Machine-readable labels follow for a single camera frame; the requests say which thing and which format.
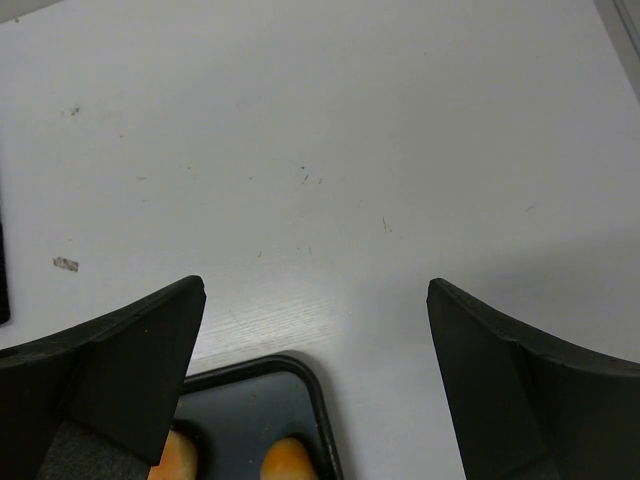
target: scratch mark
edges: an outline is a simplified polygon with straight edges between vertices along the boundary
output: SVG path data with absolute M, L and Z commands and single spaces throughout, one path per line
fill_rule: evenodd
M 68 258 L 57 257 L 53 259 L 53 266 L 70 272 L 77 272 L 80 264 Z
M 244 325 L 242 324 L 242 322 L 240 322 L 240 320 L 238 320 L 238 317 L 236 317 L 234 315 L 234 313 L 231 311 L 231 309 L 229 309 L 229 314 L 231 315 L 231 318 L 233 318 L 238 325 L 240 325 L 242 328 L 244 328 Z

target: gray fabric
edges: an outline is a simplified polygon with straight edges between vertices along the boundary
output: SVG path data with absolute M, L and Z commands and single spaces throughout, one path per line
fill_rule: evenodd
M 58 430 L 37 480 L 146 480 L 149 465 L 72 421 Z

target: debris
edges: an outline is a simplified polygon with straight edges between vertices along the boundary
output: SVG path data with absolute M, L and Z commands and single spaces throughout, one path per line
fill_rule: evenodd
M 63 270 L 69 270 L 70 272 L 77 272 L 80 264 L 68 258 L 58 257 L 53 259 L 53 266 L 62 268 Z

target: table surface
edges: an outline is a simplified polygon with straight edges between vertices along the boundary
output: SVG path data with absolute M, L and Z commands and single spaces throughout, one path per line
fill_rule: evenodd
M 590 0 L 65 0 L 0 62 L 0 347 L 199 274 L 190 372 L 302 352 L 366 479 L 463 478 L 433 277 L 640 361 L 640 106 Z

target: black plastic part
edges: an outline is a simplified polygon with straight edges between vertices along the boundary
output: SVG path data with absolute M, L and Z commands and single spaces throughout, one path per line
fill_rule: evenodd
M 157 464 L 204 303 L 202 280 L 187 277 L 103 317 L 1 350 L 2 478 L 33 478 L 68 419 Z
M 4 235 L 0 221 L 0 325 L 11 318 L 9 308 L 9 286 L 7 283 L 7 262 L 4 252 Z
M 442 279 L 431 332 L 467 478 L 640 478 L 640 365 L 530 327 Z
M 320 383 L 286 355 L 188 377 L 174 428 L 196 444 L 198 480 L 259 478 L 268 449 L 289 436 L 303 442 L 319 478 L 343 478 Z

